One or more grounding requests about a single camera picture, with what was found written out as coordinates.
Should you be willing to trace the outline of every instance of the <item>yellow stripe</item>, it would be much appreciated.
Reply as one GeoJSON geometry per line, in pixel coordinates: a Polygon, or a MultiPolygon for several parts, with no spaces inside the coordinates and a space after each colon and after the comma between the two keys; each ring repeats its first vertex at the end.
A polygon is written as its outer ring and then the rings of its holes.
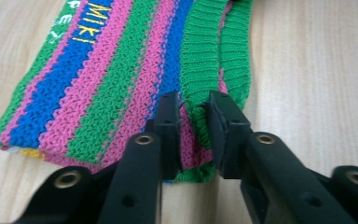
{"type": "Polygon", "coordinates": [[[46,158],[46,155],[44,152],[39,151],[37,149],[33,149],[33,148],[21,149],[20,154],[24,157],[31,157],[31,158],[39,159],[42,161],[44,161],[46,158]]]}

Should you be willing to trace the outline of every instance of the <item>striped knit fabric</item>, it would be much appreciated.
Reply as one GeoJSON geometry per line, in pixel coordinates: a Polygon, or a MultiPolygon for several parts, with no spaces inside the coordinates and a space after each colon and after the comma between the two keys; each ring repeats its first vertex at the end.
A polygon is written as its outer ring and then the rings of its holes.
{"type": "Polygon", "coordinates": [[[98,172],[181,92],[175,181],[214,174],[205,115],[210,90],[244,106],[252,1],[67,0],[0,119],[0,148],[98,172]]]}

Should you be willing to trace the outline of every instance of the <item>light wood surface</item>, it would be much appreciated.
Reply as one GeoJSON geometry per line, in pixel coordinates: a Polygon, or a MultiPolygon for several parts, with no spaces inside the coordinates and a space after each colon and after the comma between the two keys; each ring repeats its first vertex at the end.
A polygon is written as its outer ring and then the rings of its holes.
{"type": "MultiPolygon", "coordinates": [[[[63,1],[0,0],[0,116],[63,1]]],[[[358,165],[358,1],[255,0],[245,114],[306,166],[358,165]]],[[[59,166],[0,151],[0,223],[59,166]]],[[[164,185],[162,223],[250,223],[238,181],[164,185]]]]}

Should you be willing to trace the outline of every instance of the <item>green knit stripe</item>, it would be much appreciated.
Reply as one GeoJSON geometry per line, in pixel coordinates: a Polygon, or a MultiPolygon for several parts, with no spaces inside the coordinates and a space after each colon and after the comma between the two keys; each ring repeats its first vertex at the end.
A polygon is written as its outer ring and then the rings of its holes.
{"type": "Polygon", "coordinates": [[[221,33],[221,67],[228,94],[240,108],[244,107],[251,84],[249,58],[249,24],[252,0],[233,3],[221,33]]]}
{"type": "Polygon", "coordinates": [[[209,182],[214,175],[215,169],[213,162],[205,163],[199,167],[184,170],[179,174],[173,183],[190,182],[190,183],[206,183],[209,182]]]}
{"type": "Polygon", "coordinates": [[[187,113],[200,143],[211,147],[205,111],[197,106],[218,90],[217,35],[227,0],[197,0],[187,16],[181,48],[181,89],[187,113]]]}
{"type": "Polygon", "coordinates": [[[40,73],[60,43],[63,34],[67,32],[70,22],[67,22],[67,20],[62,20],[62,17],[66,15],[73,16],[77,10],[77,7],[71,7],[71,4],[69,4],[71,1],[72,0],[66,0],[62,11],[60,12],[56,21],[53,23],[50,32],[48,33],[48,37],[45,40],[42,49],[39,50],[34,63],[14,90],[10,104],[8,105],[4,115],[0,118],[0,134],[12,119],[16,109],[21,105],[22,98],[28,83],[30,83],[30,81],[40,73]]]}
{"type": "Polygon", "coordinates": [[[87,108],[87,115],[81,118],[75,138],[68,143],[67,157],[97,164],[100,162],[97,157],[102,158],[112,142],[112,133],[118,129],[115,121],[123,119],[124,114],[120,111],[127,109],[125,101],[131,98],[129,89],[134,89],[139,76],[136,68],[141,66],[138,62],[142,61],[139,59],[143,57],[143,43],[148,38],[146,31],[150,30],[148,23],[154,19],[151,15],[156,5],[157,1],[134,1],[126,29],[118,41],[116,56],[92,98],[92,105],[87,108]],[[112,96],[115,96],[114,100],[106,102],[112,96]]]}

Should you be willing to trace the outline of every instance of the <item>yellow lettering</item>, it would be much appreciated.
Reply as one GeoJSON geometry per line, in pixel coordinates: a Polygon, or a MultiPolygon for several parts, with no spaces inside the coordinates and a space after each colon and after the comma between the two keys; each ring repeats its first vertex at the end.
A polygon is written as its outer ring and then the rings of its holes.
{"type": "Polygon", "coordinates": [[[94,16],[94,17],[98,17],[98,18],[101,18],[101,19],[104,19],[106,20],[107,17],[104,16],[104,14],[102,14],[100,11],[109,11],[111,8],[110,7],[103,7],[103,6],[98,6],[98,5],[95,5],[95,4],[92,4],[92,3],[89,3],[90,7],[89,10],[92,12],[88,12],[86,13],[86,15],[89,15],[89,16],[94,16]]]}
{"type": "Polygon", "coordinates": [[[92,20],[92,19],[89,19],[89,18],[84,18],[83,21],[89,21],[89,22],[92,22],[92,23],[97,23],[97,24],[100,24],[100,25],[104,25],[103,21],[95,21],[95,20],[92,20]]]}
{"type": "Polygon", "coordinates": [[[72,39],[76,40],[76,41],[84,42],[84,43],[91,43],[91,44],[95,43],[94,40],[82,39],[82,38],[77,38],[77,37],[73,37],[72,39]]]}
{"type": "Polygon", "coordinates": [[[100,32],[100,30],[98,30],[98,29],[90,28],[90,27],[82,26],[82,25],[79,25],[78,28],[81,29],[81,31],[80,31],[81,35],[83,35],[86,32],[89,32],[90,35],[94,36],[95,35],[94,32],[95,33],[100,32]]]}

